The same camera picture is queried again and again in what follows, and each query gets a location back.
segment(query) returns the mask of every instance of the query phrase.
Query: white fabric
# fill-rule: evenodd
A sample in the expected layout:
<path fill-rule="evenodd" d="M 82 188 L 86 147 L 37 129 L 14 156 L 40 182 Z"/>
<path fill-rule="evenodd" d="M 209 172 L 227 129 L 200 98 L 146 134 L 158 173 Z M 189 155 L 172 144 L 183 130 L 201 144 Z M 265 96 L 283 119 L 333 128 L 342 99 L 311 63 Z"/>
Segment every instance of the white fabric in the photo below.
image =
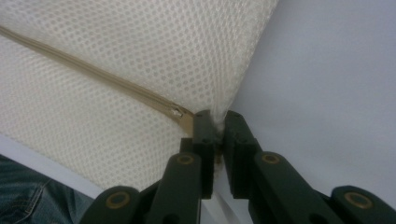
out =
<path fill-rule="evenodd" d="M 221 129 L 276 0 L 0 2 L 0 25 L 182 105 Z M 0 38 L 0 133 L 101 188 L 160 178 L 184 133 L 122 92 Z"/>

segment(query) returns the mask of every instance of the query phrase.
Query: denim fabric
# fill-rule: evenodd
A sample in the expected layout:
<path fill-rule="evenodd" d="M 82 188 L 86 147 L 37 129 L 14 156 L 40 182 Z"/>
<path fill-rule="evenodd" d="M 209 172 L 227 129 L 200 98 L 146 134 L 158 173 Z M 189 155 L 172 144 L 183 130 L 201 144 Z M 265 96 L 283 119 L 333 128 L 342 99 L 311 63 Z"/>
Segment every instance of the denim fabric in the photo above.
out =
<path fill-rule="evenodd" d="M 0 223 L 79 223 L 92 199 L 0 155 Z"/>

